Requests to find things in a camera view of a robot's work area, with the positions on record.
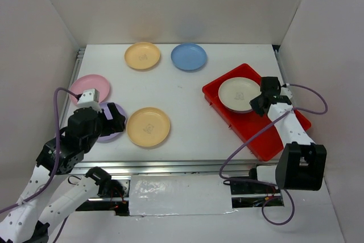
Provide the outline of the cream plastic plate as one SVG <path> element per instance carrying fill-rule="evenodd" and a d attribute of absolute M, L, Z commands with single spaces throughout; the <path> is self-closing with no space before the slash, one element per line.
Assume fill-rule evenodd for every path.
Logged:
<path fill-rule="evenodd" d="M 218 98 L 223 106 L 236 113 L 251 112 L 250 101 L 259 95 L 259 84 L 245 77 L 230 78 L 218 89 Z"/>

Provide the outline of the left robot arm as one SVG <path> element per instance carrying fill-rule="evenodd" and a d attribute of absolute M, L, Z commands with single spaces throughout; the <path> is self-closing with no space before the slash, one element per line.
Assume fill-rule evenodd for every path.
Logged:
<path fill-rule="evenodd" d="M 28 185 L 15 205 L 4 210 L 7 216 L 1 221 L 1 242 L 48 242 L 54 230 L 64 226 L 69 215 L 89 198 L 123 195 L 119 182 L 101 167 L 92 167 L 68 192 L 50 201 L 99 137 L 124 131 L 125 116 L 114 103 L 107 108 L 111 119 L 103 110 L 75 110 L 68 125 L 43 146 Z"/>

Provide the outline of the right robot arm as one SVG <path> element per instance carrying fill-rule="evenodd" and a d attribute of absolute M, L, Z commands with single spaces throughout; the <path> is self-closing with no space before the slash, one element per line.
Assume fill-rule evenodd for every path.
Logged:
<path fill-rule="evenodd" d="M 283 190 L 318 191 L 324 177 L 326 148 L 303 129 L 288 96 L 282 95 L 277 77 L 262 77 L 260 95 L 250 101 L 256 114 L 267 116 L 283 144 L 275 169 L 275 181 Z"/>

